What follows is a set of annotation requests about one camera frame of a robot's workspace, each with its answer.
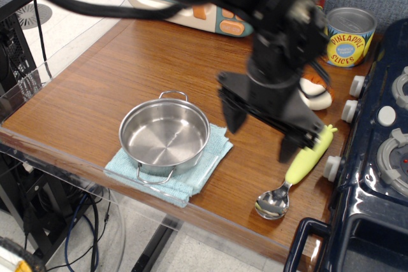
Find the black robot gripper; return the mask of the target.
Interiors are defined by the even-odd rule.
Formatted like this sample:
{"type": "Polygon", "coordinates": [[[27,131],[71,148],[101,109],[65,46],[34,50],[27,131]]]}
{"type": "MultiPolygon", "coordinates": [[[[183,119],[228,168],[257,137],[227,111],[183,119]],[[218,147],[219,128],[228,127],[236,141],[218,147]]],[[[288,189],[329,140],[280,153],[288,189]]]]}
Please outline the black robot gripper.
{"type": "Polygon", "coordinates": [[[285,134],[279,162],[288,162],[302,145],[313,145],[323,130],[319,117],[303,102],[300,69],[273,69],[271,75],[247,63],[245,74],[222,71],[217,76],[227,128],[235,134],[248,115],[285,134]]]}

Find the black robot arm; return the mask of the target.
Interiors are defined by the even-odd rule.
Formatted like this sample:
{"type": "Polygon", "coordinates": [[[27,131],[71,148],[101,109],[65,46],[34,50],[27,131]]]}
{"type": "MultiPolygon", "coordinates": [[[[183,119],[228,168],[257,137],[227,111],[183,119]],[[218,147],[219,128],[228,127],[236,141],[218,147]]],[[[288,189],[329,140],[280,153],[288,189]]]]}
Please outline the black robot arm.
{"type": "Polygon", "coordinates": [[[287,162],[313,147],[323,129],[299,93],[304,67],[326,48],[326,18],[315,0],[177,0],[194,6],[214,4],[253,30],[252,53],[244,74],[223,71],[217,79],[228,129],[237,132],[253,116],[284,134],[279,160],[287,162]]]}

